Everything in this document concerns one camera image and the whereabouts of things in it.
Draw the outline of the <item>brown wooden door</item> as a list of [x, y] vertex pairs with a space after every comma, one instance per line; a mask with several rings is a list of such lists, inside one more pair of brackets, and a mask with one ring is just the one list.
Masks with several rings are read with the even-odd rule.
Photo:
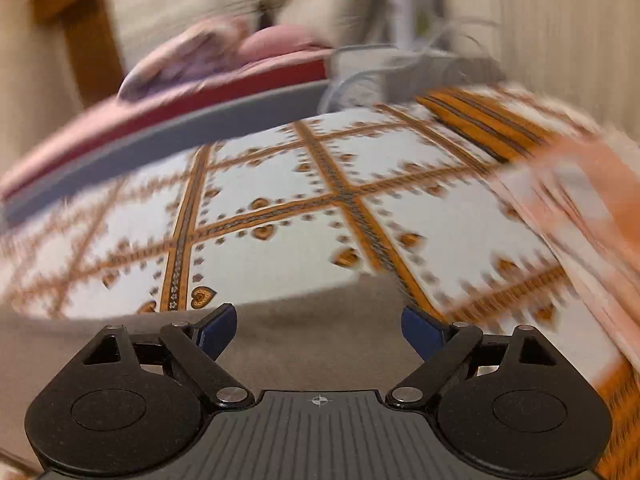
[[32, 0], [37, 22], [62, 27], [70, 69], [83, 106], [115, 94], [124, 73], [105, 0]]

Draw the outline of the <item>orange heart patterned bedsheet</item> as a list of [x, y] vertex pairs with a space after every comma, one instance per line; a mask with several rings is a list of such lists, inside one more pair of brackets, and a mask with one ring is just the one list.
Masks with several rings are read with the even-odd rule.
[[537, 327], [613, 416], [599, 464], [639, 474], [639, 375], [552, 251], [495, 195], [508, 148], [589, 136], [590, 115], [514, 84], [431, 104], [352, 108], [232, 136], [64, 193], [1, 237], [1, 302], [43, 321], [194, 312], [341, 287], [385, 273], [447, 321]]

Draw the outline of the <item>grey sweatpants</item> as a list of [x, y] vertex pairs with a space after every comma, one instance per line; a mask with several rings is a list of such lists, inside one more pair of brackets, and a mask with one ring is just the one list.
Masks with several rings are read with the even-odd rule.
[[[297, 297], [239, 304], [238, 331], [219, 364], [262, 389], [386, 392], [421, 363], [400, 332], [406, 297], [387, 275]], [[105, 326], [103, 320], [1, 317], [1, 449], [29, 467], [29, 403]]]

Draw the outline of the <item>white metal daybed frame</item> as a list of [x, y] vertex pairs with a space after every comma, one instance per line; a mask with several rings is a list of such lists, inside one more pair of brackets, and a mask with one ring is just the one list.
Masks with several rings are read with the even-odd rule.
[[318, 112], [403, 103], [431, 90], [505, 80], [491, 47], [476, 36], [482, 29], [498, 32], [500, 24], [489, 18], [452, 18], [437, 22], [408, 49], [363, 44], [334, 50]]

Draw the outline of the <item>large pink bed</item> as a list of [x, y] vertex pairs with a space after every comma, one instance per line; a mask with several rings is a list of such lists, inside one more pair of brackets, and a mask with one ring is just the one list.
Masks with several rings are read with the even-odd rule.
[[330, 49], [310, 47], [251, 62], [230, 73], [178, 84], [129, 103], [112, 96], [72, 119], [33, 148], [1, 177], [1, 224], [10, 226], [30, 217], [46, 203], [21, 212], [32, 192], [48, 190], [55, 171], [108, 144], [184, 114], [269, 92], [318, 86], [326, 80]]

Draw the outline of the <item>folded pink quilt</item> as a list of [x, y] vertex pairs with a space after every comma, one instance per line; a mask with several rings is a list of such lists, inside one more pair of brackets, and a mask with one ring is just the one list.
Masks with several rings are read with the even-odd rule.
[[117, 99], [136, 102], [186, 82], [227, 73], [241, 65], [239, 48], [250, 36], [242, 16], [203, 18], [161, 44], [130, 70]]

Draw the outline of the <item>pink pillow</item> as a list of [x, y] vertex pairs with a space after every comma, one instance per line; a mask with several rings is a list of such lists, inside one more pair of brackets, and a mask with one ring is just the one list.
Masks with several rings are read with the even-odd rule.
[[258, 30], [244, 39], [238, 47], [238, 59], [248, 64], [325, 46], [303, 26], [279, 24]]

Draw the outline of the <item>white nightstand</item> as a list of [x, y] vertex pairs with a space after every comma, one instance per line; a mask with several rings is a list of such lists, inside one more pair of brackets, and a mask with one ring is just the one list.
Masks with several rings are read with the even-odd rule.
[[477, 54], [439, 49], [401, 50], [392, 44], [368, 44], [336, 49], [326, 64], [329, 85], [318, 111], [394, 104], [413, 100], [431, 90], [496, 84], [506, 74], [481, 48]]

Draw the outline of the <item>white cardboard box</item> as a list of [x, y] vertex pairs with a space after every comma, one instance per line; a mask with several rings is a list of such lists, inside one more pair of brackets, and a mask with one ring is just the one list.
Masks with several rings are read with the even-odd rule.
[[386, 0], [390, 40], [399, 49], [416, 50], [446, 18], [445, 0]]

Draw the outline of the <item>folded peach cloth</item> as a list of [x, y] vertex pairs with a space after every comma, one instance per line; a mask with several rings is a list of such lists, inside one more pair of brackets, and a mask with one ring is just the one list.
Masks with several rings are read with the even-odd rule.
[[639, 363], [639, 145], [565, 138], [498, 170], [491, 189], [549, 246], [617, 348]]

